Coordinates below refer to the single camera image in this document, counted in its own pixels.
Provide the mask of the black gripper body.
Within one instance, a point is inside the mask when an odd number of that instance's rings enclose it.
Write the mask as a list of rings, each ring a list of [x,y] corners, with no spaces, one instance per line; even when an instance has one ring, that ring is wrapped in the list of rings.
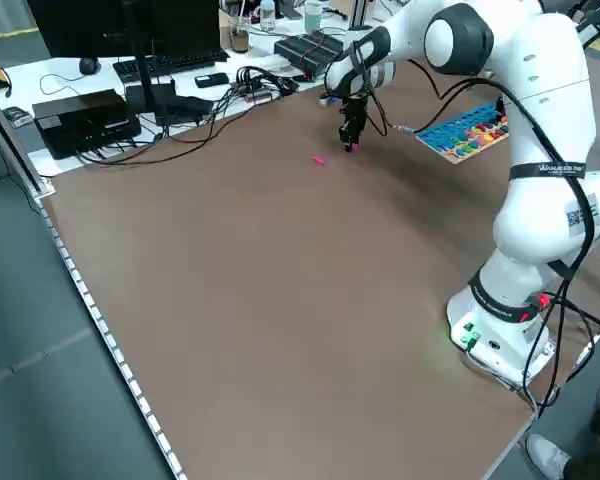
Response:
[[[355,95],[341,100],[340,113],[344,128],[364,128],[367,121],[367,95]]]

